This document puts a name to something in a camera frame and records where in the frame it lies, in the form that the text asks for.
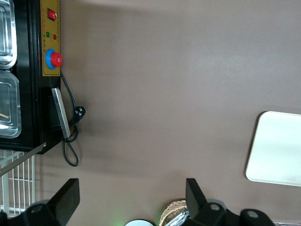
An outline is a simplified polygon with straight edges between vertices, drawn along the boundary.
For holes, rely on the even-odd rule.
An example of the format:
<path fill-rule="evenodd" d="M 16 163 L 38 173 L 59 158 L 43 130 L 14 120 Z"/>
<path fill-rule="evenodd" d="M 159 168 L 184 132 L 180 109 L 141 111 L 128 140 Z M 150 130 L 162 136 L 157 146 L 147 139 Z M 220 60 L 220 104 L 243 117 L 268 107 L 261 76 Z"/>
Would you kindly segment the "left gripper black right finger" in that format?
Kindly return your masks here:
<path fill-rule="evenodd" d="M 185 200 L 190 218 L 186 226 L 222 226 L 226 210 L 218 202 L 209 202 L 200 189 L 196 179 L 186 179 Z"/>

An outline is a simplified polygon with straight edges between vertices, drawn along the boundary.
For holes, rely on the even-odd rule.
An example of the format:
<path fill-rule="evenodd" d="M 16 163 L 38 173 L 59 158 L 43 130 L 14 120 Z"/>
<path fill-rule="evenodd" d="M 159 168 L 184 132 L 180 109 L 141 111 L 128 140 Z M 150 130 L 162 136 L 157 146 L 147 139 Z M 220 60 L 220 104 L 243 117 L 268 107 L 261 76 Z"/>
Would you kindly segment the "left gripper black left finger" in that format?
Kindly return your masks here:
<path fill-rule="evenodd" d="M 69 179 L 50 199 L 14 218 L 15 226 L 65 226 L 80 203 L 79 180 Z"/>

